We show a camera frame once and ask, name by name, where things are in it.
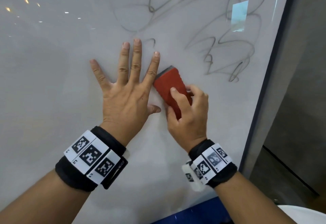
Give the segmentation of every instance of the wristband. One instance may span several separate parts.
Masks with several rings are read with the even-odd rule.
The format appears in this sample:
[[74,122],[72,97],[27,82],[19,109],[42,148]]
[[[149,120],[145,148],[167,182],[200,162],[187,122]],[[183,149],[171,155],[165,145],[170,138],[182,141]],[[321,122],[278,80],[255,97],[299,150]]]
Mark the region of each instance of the wristband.
[[192,148],[189,157],[198,179],[212,188],[228,181],[238,170],[222,147],[209,139]]
[[122,157],[125,151],[112,135],[96,126],[67,148],[55,171],[72,188],[90,192],[102,184],[108,189],[128,164]]

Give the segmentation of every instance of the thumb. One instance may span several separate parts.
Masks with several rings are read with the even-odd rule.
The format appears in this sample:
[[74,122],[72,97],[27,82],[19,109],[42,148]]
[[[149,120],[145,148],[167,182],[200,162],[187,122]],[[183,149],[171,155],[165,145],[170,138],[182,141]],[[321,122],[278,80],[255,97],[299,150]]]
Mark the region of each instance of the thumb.
[[147,106],[147,111],[148,111],[148,115],[151,115],[153,113],[160,113],[161,112],[161,108],[155,105],[148,105]]
[[165,114],[166,114],[166,119],[168,123],[176,124],[178,123],[177,117],[175,115],[175,112],[172,107],[170,107],[168,104],[164,103],[165,107]]

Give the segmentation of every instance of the gray wall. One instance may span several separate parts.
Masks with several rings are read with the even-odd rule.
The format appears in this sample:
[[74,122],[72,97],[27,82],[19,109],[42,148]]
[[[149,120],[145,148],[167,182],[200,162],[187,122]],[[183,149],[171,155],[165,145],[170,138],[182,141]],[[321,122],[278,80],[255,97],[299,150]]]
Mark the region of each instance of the gray wall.
[[326,185],[326,0],[310,0],[308,39],[265,145],[317,192]]

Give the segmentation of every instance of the glossy surface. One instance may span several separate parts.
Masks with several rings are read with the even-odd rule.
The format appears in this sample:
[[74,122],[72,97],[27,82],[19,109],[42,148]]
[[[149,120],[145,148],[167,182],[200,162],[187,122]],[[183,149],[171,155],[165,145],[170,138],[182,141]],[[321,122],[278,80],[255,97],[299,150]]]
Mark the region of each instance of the glossy surface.
[[[231,25],[233,5],[245,1],[0,0],[0,208],[101,122],[88,60],[114,81],[121,44],[136,36],[142,76],[157,50],[160,71],[174,65],[209,94],[208,137],[239,165],[286,0],[249,0],[245,23]],[[150,103],[163,107],[154,89]],[[164,113],[128,150],[128,166],[108,191],[92,193],[76,222],[150,223],[214,196],[190,190],[187,154]]]

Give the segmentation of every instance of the forearm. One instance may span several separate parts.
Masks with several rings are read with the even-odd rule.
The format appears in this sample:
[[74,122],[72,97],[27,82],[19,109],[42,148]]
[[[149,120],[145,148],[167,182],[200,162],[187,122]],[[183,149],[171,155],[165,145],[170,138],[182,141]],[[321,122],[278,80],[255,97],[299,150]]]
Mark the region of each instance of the forearm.
[[239,172],[215,191],[235,224],[295,224]]
[[90,192],[66,185],[54,170],[0,213],[5,224],[72,223]]

